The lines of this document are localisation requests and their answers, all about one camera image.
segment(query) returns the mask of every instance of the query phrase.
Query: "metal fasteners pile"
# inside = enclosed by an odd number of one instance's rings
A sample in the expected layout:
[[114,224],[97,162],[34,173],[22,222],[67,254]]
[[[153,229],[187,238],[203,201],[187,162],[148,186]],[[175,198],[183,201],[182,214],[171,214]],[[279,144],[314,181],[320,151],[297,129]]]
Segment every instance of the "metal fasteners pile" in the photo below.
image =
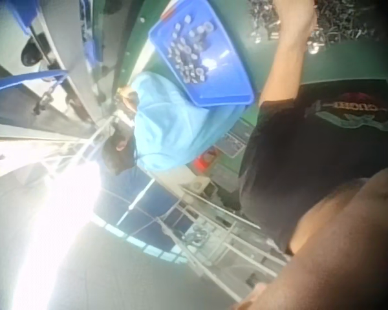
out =
[[[280,20],[273,0],[248,0],[253,18],[252,36],[260,43],[279,39]],[[308,51],[316,54],[324,48],[346,40],[385,38],[385,30],[376,15],[375,6],[360,0],[318,0],[315,6],[318,27],[308,39]]]
[[200,54],[207,49],[206,37],[214,31],[214,25],[206,21],[196,28],[191,28],[188,36],[182,36],[183,27],[189,26],[191,22],[191,16],[187,15],[181,23],[175,24],[173,40],[168,47],[168,58],[174,61],[184,83],[197,84],[206,81],[206,69],[200,65]]

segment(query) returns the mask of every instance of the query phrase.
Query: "graphic print on shirt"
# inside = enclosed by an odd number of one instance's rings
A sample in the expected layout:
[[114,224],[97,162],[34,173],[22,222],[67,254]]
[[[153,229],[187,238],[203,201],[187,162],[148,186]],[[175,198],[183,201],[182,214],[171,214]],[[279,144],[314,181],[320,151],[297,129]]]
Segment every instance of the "graphic print on shirt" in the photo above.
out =
[[388,108],[362,93],[344,94],[333,101],[317,100],[307,110],[308,114],[314,114],[341,128],[370,126],[388,131]]

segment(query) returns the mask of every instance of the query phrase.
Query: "green workbench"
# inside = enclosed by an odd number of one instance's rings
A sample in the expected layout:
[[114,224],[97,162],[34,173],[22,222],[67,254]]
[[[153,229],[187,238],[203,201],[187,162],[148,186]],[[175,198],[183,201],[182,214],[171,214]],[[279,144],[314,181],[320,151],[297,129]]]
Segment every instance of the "green workbench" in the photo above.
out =
[[[246,0],[209,0],[230,35],[258,98],[266,81],[276,50],[275,41],[256,44],[250,35],[253,31],[250,6]],[[159,20],[168,0],[145,0],[133,29],[122,65],[119,86],[128,82],[133,65],[139,56],[149,29]],[[178,85],[178,81],[159,55],[155,54],[146,70],[156,72]],[[342,79],[388,79],[388,43],[370,41],[346,42],[334,45],[316,55],[308,55],[303,68],[304,83],[339,81]],[[250,107],[242,117],[255,125],[257,108]],[[242,154],[234,159],[221,156],[227,168],[238,172]]]

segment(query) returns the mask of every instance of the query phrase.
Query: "blue basket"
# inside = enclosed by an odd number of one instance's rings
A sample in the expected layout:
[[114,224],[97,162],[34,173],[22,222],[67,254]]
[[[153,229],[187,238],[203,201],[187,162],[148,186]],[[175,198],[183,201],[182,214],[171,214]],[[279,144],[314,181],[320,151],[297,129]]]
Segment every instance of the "blue basket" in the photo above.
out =
[[[184,21],[186,16],[190,16],[190,23]],[[198,60],[198,64],[206,71],[206,80],[198,84],[185,83],[175,68],[173,58],[168,58],[168,48],[175,40],[173,38],[175,25],[179,23],[182,26],[179,37],[192,42],[189,31],[195,31],[205,22],[210,22],[214,26],[214,31],[205,38],[207,47],[199,54]],[[151,29],[149,38],[197,106],[250,105],[254,102],[253,88],[243,64],[207,0],[179,1],[168,11],[165,18]]]

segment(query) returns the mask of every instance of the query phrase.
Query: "worker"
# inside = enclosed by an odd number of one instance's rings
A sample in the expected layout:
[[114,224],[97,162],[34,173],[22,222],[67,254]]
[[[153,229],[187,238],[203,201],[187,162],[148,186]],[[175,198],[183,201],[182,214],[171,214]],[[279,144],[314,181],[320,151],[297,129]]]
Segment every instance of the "worker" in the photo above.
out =
[[388,169],[234,309],[388,310]]
[[119,175],[138,165],[166,171],[185,165],[209,149],[241,117],[244,106],[196,107],[172,82],[143,72],[119,89],[120,109],[134,114],[131,133],[116,130],[103,146],[107,168]]
[[299,89],[316,25],[314,0],[274,5],[279,42],[242,159],[239,192],[245,215],[271,244],[293,255],[388,167],[388,85],[348,80]]

